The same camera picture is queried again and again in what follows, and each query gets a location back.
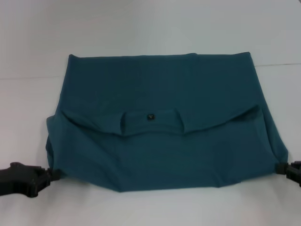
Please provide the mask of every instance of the teal fabric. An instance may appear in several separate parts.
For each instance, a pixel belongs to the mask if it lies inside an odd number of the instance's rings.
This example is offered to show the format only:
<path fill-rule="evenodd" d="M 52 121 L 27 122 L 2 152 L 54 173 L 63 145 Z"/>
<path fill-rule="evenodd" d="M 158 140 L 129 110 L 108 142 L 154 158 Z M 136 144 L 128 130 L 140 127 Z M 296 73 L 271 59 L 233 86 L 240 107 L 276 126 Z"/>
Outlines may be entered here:
<path fill-rule="evenodd" d="M 70 55 L 47 126 L 52 168 L 120 192 L 227 186 L 288 155 L 250 53 Z"/>

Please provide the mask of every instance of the white backdrop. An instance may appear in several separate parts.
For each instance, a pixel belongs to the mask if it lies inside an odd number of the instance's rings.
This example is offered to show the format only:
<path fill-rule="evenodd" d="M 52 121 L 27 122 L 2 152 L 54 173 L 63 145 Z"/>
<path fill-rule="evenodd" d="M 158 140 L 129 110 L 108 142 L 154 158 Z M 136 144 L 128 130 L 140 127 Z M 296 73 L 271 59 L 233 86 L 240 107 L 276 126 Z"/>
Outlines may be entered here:
<path fill-rule="evenodd" d="M 69 54 L 250 51 L 291 160 L 301 160 L 298 0 L 0 0 L 0 169 L 47 167 L 46 118 Z M 119 194 L 71 179 L 0 197 L 1 226 L 299 226 L 301 188 L 279 175 L 225 188 Z"/>

